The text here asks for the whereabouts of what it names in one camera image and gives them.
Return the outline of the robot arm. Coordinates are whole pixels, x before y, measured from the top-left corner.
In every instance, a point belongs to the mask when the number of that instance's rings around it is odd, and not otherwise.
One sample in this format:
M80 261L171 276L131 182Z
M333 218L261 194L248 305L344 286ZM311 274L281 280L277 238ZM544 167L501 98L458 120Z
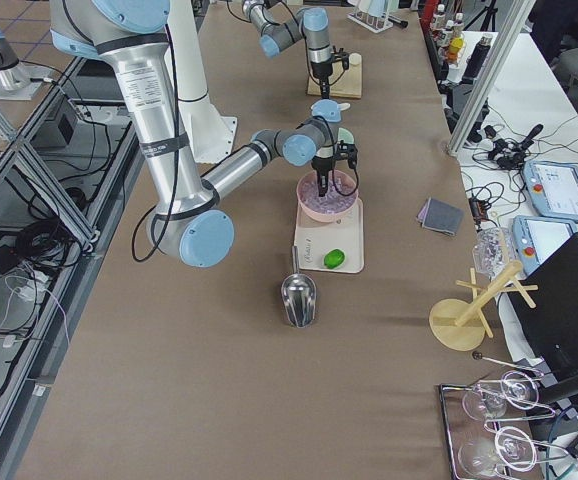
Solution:
M326 189L354 144L338 136L341 106L323 97L293 130L262 130L233 148L237 122L212 104L188 1L54 1L55 47L110 65L158 193L143 225L154 251L207 268L234 226L220 201L275 158L311 165Z
M271 14L276 4L278 1L243 1L242 13L259 32L259 44L268 58L303 40L310 76L319 87L320 97L329 99L333 66L340 63L343 72L348 70L349 53L331 43L327 11L322 7L302 8L291 13L288 21L279 23Z

